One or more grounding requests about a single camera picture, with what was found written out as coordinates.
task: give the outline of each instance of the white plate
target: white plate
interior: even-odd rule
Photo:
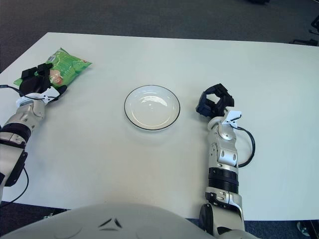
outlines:
[[[180,105],[174,93],[161,86],[141,86],[129,93],[124,110],[137,127],[158,130],[175,122]]]

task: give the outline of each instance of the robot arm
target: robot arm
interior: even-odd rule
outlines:
[[[51,66],[42,64],[23,71],[24,81],[20,90],[0,85],[0,88],[12,88],[22,96],[16,101],[16,113],[0,128],[0,202],[4,186],[14,185],[24,168],[27,158],[25,146],[34,129],[44,118],[45,105],[58,99],[66,90],[66,87],[58,91],[50,86],[48,71]],[[39,76],[34,76],[36,70],[40,73]]]
[[[216,94],[217,104],[206,99]],[[207,204],[200,210],[200,227],[219,237],[232,230],[245,230],[242,198],[238,194],[238,154],[235,147],[237,120],[241,112],[233,108],[234,100],[222,84],[207,89],[201,96],[196,111],[210,116],[208,123],[209,176],[205,197]]]

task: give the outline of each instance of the floor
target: floor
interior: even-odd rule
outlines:
[[[314,0],[1,0],[0,71],[47,32],[283,42],[319,40],[308,33]],[[0,210],[0,234],[55,209],[12,204]],[[306,238],[296,222],[245,222],[260,238]]]

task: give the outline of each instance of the green snack bag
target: green snack bag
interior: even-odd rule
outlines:
[[[91,65],[91,62],[72,56],[62,48],[50,56],[46,63],[52,63],[53,65],[49,77],[50,82],[56,89],[63,85],[68,86],[77,75]],[[20,86],[21,82],[22,79],[19,78],[14,81],[14,84]]]

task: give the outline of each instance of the white table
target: white table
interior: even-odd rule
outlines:
[[[59,47],[93,62],[46,108],[26,151],[30,185],[18,202],[77,208],[109,201],[156,205],[197,218],[207,186],[208,119],[196,111],[206,88],[222,83],[243,112],[256,154],[239,170],[246,220],[318,219],[319,48],[280,43],[48,33],[0,74],[21,71]],[[145,132],[125,117],[134,88],[156,84],[180,100],[177,121]],[[0,122],[18,95],[0,92]],[[239,133],[240,162],[251,143]],[[25,187],[22,174],[3,200]]]

